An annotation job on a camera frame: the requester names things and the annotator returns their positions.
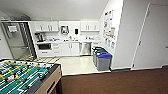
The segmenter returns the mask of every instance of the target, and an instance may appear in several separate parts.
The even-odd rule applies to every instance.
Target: doorway
[[[161,68],[168,54],[168,6],[150,4],[147,9],[133,70]]]

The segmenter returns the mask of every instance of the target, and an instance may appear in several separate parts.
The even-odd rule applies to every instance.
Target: microwave
[[[39,50],[51,50],[51,43],[37,44]]]

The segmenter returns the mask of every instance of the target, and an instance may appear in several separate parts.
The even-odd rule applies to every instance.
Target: faucet
[[[70,40],[72,40],[72,36],[69,36]]]

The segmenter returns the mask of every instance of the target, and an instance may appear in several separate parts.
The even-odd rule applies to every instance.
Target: lower cabinet
[[[53,57],[52,50],[38,50],[37,51],[38,57]]]
[[[62,56],[79,56],[79,43],[62,43]]]
[[[79,56],[79,43],[52,43],[51,50],[37,50],[37,56]]]

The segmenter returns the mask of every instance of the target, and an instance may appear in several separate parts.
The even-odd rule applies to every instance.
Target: trash can
[[[95,52],[95,57],[94,57],[95,62],[94,62],[94,64],[95,64],[96,67],[97,67],[97,58],[98,58],[97,54],[99,54],[101,52],[107,52],[107,51],[105,49],[99,49]]]
[[[102,47],[95,47],[93,49],[93,62],[94,62],[94,65],[96,66],[96,53],[98,52],[106,52],[106,50]]]
[[[109,70],[112,55],[107,52],[100,52],[96,56],[97,56],[97,70],[98,71]]]

